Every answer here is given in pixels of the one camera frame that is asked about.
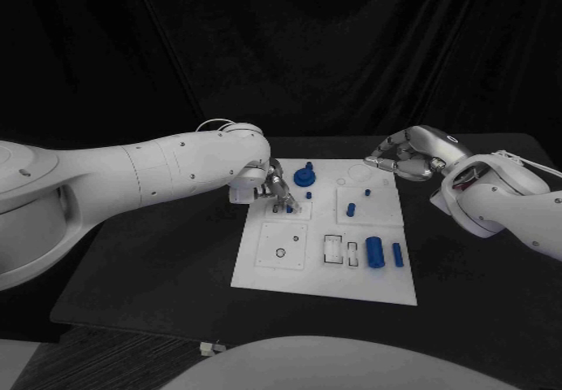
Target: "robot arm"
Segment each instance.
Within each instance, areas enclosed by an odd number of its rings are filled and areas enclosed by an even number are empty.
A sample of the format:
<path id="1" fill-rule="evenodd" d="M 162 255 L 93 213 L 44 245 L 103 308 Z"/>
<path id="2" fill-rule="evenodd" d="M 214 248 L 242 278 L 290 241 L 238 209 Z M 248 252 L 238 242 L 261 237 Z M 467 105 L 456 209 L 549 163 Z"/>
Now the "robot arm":
<path id="1" fill-rule="evenodd" d="M 278 197 L 299 210 L 250 123 L 100 149 L 0 141 L 0 167 L 0 290 L 36 277 L 106 219 L 225 184 L 232 203 Z"/>
<path id="2" fill-rule="evenodd" d="M 401 161 L 381 158 L 398 145 Z M 542 178 L 503 151 L 472 155 L 441 130 L 414 126 L 387 138 L 365 163 L 423 181 L 436 172 L 446 176 L 430 201 L 474 235 L 490 237 L 508 228 L 525 245 L 562 260 L 562 192 L 551 193 Z"/>

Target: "white platform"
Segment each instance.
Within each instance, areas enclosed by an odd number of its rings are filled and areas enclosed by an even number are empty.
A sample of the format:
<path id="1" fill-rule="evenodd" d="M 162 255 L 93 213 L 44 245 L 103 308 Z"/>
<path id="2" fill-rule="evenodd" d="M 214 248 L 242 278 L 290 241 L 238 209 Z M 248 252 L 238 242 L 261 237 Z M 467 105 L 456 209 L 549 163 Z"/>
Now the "white platform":
<path id="1" fill-rule="evenodd" d="M 250 206 L 232 287 L 415 306 L 395 176 L 368 167 L 361 160 L 278 161 L 303 211 L 273 213 L 273 199 L 260 199 Z M 302 188 L 293 174 L 307 161 L 313 162 L 316 182 Z M 346 215 L 351 202 L 356 204 L 352 218 Z M 325 262 L 326 235 L 342 236 L 342 264 Z M 382 268 L 368 265 L 371 236 L 381 237 L 384 242 Z M 358 243 L 358 266 L 349 264 L 349 242 Z M 402 247 L 404 267 L 395 265 L 395 242 Z"/>

